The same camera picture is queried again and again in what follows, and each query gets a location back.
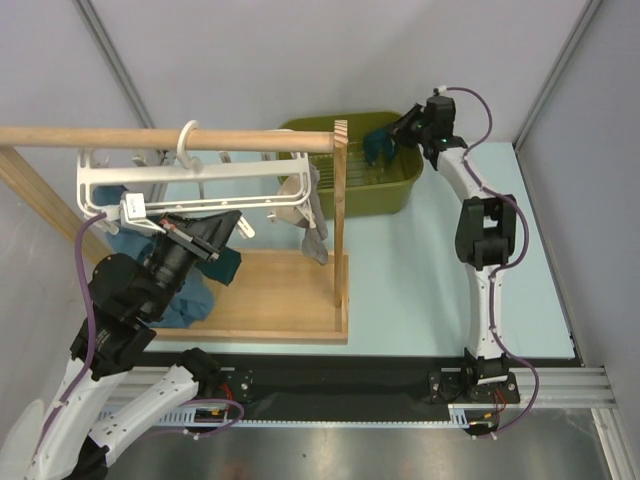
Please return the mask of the dark green socks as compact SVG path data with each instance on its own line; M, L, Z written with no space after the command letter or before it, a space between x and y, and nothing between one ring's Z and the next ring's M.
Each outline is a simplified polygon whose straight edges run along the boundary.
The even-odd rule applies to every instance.
M390 165L397 157L400 145L386 128L378 128L363 137L362 150L367 165L373 167L380 157L385 165Z

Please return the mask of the green christmas reindeer sock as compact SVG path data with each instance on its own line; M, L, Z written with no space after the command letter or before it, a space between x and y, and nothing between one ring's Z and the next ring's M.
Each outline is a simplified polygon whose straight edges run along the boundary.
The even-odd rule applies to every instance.
M198 262L196 268L208 279L229 286L240 268L242 255L239 251L226 247L217 259Z

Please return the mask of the blue sock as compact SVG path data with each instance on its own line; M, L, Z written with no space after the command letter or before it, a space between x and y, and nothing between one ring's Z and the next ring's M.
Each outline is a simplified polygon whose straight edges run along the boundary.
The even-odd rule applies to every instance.
M198 257L182 248L166 235L146 235L114 221L118 231L105 237L116 253L126 254L150 272L166 304L156 328L188 328L206 319L214 307L214 295L204 284L204 276L196 269Z

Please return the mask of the white plastic clip hanger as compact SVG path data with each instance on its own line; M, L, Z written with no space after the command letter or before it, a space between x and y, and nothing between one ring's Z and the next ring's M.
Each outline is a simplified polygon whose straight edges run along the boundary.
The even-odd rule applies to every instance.
M265 209L272 221L271 211L275 207L297 206L305 203L311 193L310 161L311 153L330 153L334 147L334 135L330 132L300 132L277 129L267 131L231 131L222 135L222 140L208 148L221 155L232 151L240 152L286 152L291 155L285 160L259 160L254 162L224 162L205 164L193 152L189 142L199 132L196 121L187 123L179 132L176 141L177 163L163 166L137 166L111 168L94 161L89 149L78 152L76 169L76 202L89 219L100 216L102 229L116 233L114 221L120 219L121 194L113 202L99 205L95 193L99 187L120 184L179 184L194 183L199 186L198 196L190 200L165 201L146 200L148 218L154 219L164 214L191 216L211 214L230 210ZM262 177L283 177L285 182L275 194L215 197L205 195L205 185L217 181L247 180Z

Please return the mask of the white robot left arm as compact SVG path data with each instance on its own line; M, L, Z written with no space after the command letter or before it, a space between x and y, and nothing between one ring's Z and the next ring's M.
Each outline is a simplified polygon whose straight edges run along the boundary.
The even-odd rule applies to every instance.
M152 324L162 320L196 265L226 251L240 218L238 210L202 218L165 214L153 224L159 231L145 259L112 253L92 273L85 271L82 240L101 218L80 227L75 253L86 318L54 401L33 403L5 441L2 478L103 479L129 446L185 404L214 402L231 410L214 433L243 420L241 403L216 395L221 366L199 348L181 353L157 383L114 415L98 418L155 338Z

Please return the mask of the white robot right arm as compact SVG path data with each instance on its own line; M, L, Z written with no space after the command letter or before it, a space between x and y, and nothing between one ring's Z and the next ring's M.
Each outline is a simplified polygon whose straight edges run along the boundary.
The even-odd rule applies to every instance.
M470 147L454 134L455 118L454 99L440 89L386 131L395 144L421 147L425 160L447 181L461 205L454 248L468 277L469 340L461 372L437 375L431 381L432 398L495 401L504 408L520 401L501 332L502 279L516 249L517 202L511 195L495 193L474 170Z

